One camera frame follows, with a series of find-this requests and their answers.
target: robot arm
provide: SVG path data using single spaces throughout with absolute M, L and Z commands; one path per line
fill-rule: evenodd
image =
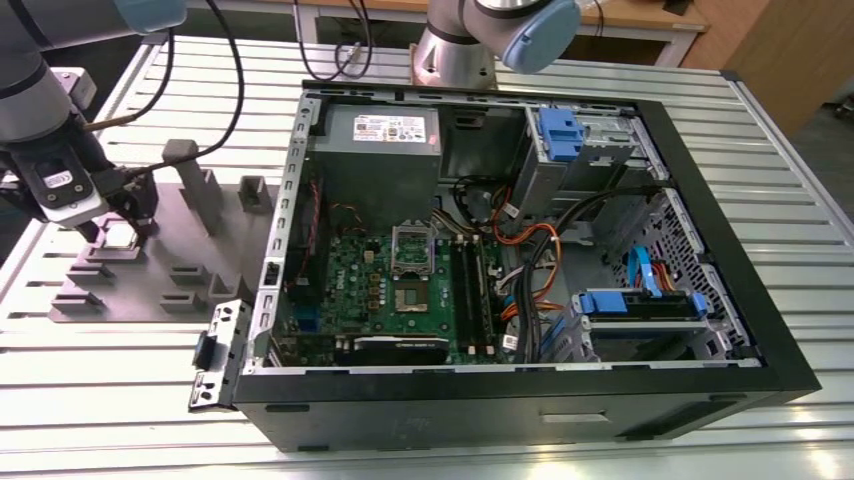
M 414 55 L 424 85 L 490 88 L 496 60 L 534 73 L 561 56 L 581 26 L 574 0 L 433 1 Z
M 34 218 L 79 227 L 111 209 L 135 220 L 154 213 L 151 192 L 102 198 L 93 175 L 115 165 L 41 52 L 151 33 L 186 15 L 183 0 L 0 1 L 0 170 L 23 182 L 0 195 Z

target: motherboard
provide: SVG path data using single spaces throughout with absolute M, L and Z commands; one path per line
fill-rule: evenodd
M 497 355 L 501 247 L 433 229 L 331 240 L 321 305 L 294 304 L 286 365 L 482 364 Z

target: blue plastic latch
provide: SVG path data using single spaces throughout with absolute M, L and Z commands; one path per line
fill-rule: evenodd
M 622 292 L 590 292 L 600 313 L 626 313 L 626 300 Z
M 658 283 L 656 282 L 656 274 L 653 273 L 653 262 L 650 260 L 650 252 L 648 252 L 646 247 L 637 246 L 632 249 L 632 253 L 629 254 L 629 265 L 626 268 L 626 273 L 629 278 L 626 281 L 629 285 L 633 286 L 636 284 L 636 277 L 638 276 L 638 271 L 641 271 L 641 279 L 644 281 L 644 287 L 650 291 L 652 295 L 658 298 L 662 296 L 662 291 L 658 288 Z
M 541 108 L 540 128 L 549 146 L 549 160 L 576 160 L 585 146 L 585 127 L 578 123 L 576 113 L 562 108 Z
M 622 292 L 588 292 L 580 296 L 582 313 L 626 313 Z
M 706 296 L 700 292 L 694 292 L 692 294 L 692 301 L 694 302 L 697 315 L 701 317 L 705 317 L 706 314 L 709 313 L 709 304 L 706 303 Z
M 593 296 L 589 293 L 578 296 L 582 304 L 582 313 L 593 313 L 597 311 L 597 304 L 593 302 Z

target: metal panel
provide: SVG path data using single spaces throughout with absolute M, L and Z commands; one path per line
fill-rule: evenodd
M 245 41 L 241 49 L 250 79 L 247 116 L 229 148 L 202 163 L 217 168 L 221 183 L 250 174 L 277 184 L 306 74 L 293 44 Z M 330 68 L 330 52 L 331 47 L 309 49 L 321 70 Z M 178 80 L 153 113 L 137 125 L 105 132 L 117 161 L 158 162 L 167 137 L 181 134 L 205 145 L 229 123 L 237 89 L 226 42 L 179 38 L 178 53 Z M 409 52 L 381 49 L 375 59 L 367 81 L 406 81 Z M 111 113 L 147 102 L 165 63 L 166 55 L 146 47 L 111 100 Z M 824 390 L 673 442 L 283 454 L 242 414 L 186 412 L 202 326 L 58 325 L 46 318 L 51 285 L 62 281 L 67 257 L 81 247 L 77 234 L 49 226 L 42 240 L 19 248 L 22 258 L 3 270 L 15 278 L 0 283 L 10 288 L 0 306 L 5 472 L 71 470 L 89 478 L 90 470 L 103 469 L 102 477 L 161 479 L 241 472 L 255 480 L 281 478 L 283 471 L 306 479 L 854 477 L 852 232 L 822 207 L 821 191 L 805 186 L 800 159 L 780 139 L 757 136 L 757 128 L 772 131 L 754 116 L 758 106 L 728 91 L 717 72 L 578 62 L 558 62 L 540 76 L 512 77 L 504 67 L 500 72 L 518 82 L 505 89 L 665 103 Z M 718 135 L 704 135 L 706 126 Z M 175 174 L 158 172 L 157 178 L 175 180 Z

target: label sticker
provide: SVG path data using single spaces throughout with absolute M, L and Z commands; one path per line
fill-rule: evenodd
M 510 202 L 505 205 L 505 213 L 510 216 L 510 218 L 517 218 L 520 216 L 520 209 L 514 207 Z
M 359 115 L 354 120 L 353 139 L 357 142 L 428 143 L 425 117 Z
M 49 175 L 42 180 L 45 181 L 45 185 L 49 188 L 59 188 L 63 185 L 69 185 L 74 181 L 74 179 L 75 178 L 71 176 L 71 172 L 66 170 L 65 172 Z
M 505 338 L 502 339 L 502 347 L 505 347 L 506 350 L 516 350 L 518 346 L 520 338 L 513 335 L 505 335 Z

